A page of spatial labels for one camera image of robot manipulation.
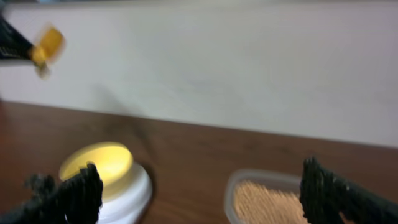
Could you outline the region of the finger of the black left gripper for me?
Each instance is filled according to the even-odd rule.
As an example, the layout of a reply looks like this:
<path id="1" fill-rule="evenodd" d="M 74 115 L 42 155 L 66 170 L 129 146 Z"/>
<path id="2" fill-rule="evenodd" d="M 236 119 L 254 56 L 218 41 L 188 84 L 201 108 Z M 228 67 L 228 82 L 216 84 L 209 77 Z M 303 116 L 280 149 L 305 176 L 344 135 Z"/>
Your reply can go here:
<path id="1" fill-rule="evenodd" d="M 33 44 L 1 16 L 1 60 L 30 60 Z"/>

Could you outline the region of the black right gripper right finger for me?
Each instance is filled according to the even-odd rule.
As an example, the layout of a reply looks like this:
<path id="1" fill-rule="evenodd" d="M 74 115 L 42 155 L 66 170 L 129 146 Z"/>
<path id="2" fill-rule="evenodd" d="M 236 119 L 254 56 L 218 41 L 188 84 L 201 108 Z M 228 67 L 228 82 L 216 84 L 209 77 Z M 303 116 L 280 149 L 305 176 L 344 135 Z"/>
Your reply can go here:
<path id="1" fill-rule="evenodd" d="M 397 204 L 324 168 L 314 158 L 303 162 L 300 203 L 311 224 L 397 224 Z"/>

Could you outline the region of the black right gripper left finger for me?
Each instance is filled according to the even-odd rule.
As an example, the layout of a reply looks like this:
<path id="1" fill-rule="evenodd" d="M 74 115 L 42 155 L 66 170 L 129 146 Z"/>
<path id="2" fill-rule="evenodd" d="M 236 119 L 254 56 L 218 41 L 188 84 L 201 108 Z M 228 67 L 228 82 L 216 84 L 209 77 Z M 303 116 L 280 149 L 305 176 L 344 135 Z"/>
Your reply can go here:
<path id="1" fill-rule="evenodd" d="M 35 174 L 25 186 L 32 197 L 1 215 L 1 224 L 96 224 L 99 219 L 103 182 L 92 163 L 58 185 L 51 175 Z"/>

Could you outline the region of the yellow plastic measuring scoop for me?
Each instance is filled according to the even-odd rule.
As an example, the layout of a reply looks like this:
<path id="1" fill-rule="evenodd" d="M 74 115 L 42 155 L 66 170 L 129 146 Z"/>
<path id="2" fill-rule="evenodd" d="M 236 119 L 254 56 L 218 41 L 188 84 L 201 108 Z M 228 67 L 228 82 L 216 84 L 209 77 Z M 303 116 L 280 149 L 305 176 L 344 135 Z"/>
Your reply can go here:
<path id="1" fill-rule="evenodd" d="M 59 58 L 64 46 L 65 38 L 56 27 L 51 25 L 44 29 L 38 41 L 29 50 L 29 57 L 39 78 L 45 80 L 50 76 L 49 65 Z"/>

